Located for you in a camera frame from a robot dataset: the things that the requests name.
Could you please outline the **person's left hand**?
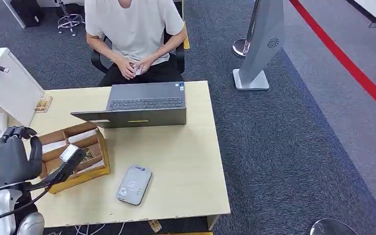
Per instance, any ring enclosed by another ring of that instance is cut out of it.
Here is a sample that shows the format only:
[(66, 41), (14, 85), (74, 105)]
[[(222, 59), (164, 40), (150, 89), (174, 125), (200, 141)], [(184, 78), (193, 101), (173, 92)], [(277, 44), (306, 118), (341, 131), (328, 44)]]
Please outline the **person's left hand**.
[(155, 62), (156, 58), (150, 55), (135, 64), (135, 75), (142, 75), (148, 71), (150, 66)]

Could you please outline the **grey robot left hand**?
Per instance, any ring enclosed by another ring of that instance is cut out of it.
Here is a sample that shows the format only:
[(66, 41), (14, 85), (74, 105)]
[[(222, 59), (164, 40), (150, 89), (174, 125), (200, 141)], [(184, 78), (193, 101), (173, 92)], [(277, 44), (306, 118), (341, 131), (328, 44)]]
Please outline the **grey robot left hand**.
[(7, 128), (0, 137), (0, 188), (37, 178), (42, 172), (42, 154), (35, 130)]

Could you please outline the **person's right hand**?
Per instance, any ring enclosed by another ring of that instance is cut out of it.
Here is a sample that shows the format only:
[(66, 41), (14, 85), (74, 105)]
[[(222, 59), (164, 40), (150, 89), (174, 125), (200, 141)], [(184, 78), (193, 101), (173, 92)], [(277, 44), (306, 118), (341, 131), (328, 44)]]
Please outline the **person's right hand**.
[(116, 55), (112, 61), (118, 66), (122, 76), (127, 79), (133, 79), (135, 77), (134, 61), (123, 57), (121, 55)]

